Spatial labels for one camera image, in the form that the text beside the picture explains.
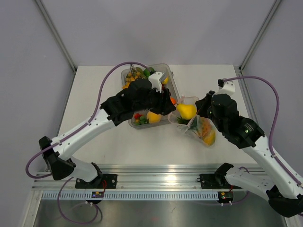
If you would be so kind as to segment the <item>clear zip top bag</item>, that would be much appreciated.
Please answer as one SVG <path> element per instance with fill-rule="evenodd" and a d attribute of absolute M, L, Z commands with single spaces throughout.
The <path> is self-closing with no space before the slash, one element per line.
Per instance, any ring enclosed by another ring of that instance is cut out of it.
<path fill-rule="evenodd" d="M 168 121 L 185 135 L 200 140 L 205 146 L 215 143 L 215 129 L 209 119 L 197 114 L 198 97 L 182 96 L 175 102 L 176 110 L 168 114 Z"/>

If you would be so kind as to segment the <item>yellow green mango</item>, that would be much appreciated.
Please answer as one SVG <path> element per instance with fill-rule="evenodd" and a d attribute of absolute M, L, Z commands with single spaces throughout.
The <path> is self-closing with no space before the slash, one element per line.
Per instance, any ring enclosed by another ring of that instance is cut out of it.
<path fill-rule="evenodd" d="M 203 138 L 203 142 L 207 146 L 211 146 L 215 143 L 216 133 L 215 131 L 210 131 L 210 133 Z"/>

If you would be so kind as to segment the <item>orange spiky pineapple fruit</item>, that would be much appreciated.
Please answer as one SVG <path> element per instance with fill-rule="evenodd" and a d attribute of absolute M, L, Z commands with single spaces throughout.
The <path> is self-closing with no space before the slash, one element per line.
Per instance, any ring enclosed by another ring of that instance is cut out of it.
<path fill-rule="evenodd" d="M 195 116 L 191 120 L 185 120 L 177 117 L 177 129 L 187 135 L 193 135 L 194 138 L 203 139 L 210 131 L 214 131 L 208 119 Z"/>

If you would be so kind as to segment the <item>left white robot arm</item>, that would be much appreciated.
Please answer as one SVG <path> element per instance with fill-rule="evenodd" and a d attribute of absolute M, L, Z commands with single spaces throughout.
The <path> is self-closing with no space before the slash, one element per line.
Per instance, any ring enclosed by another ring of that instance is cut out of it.
<path fill-rule="evenodd" d="M 93 138 L 110 130 L 124 121 L 130 120 L 135 112 L 150 110 L 160 115 L 168 115 L 176 108 L 169 89 L 162 88 L 165 75 L 155 72 L 147 79 L 137 79 L 115 96 L 109 97 L 97 107 L 93 115 L 61 136 L 52 139 L 43 137 L 39 144 L 51 176 L 59 181 L 66 177 L 83 180 L 91 188 L 98 188 L 103 174 L 95 163 L 86 163 L 73 154 Z"/>

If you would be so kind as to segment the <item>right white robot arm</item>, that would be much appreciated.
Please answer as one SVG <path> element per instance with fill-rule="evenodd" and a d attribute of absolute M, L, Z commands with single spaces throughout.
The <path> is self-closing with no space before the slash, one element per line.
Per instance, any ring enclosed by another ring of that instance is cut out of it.
<path fill-rule="evenodd" d="M 219 90 L 209 91 L 196 101 L 197 114 L 210 119 L 217 130 L 233 145 L 243 150 L 264 170 L 270 180 L 261 179 L 222 164 L 214 173 L 219 187 L 237 186 L 264 200 L 283 217 L 303 214 L 303 178 L 274 149 L 273 133 L 267 137 L 259 125 L 239 114 L 231 98 L 235 92 L 233 79 L 218 80 Z"/>

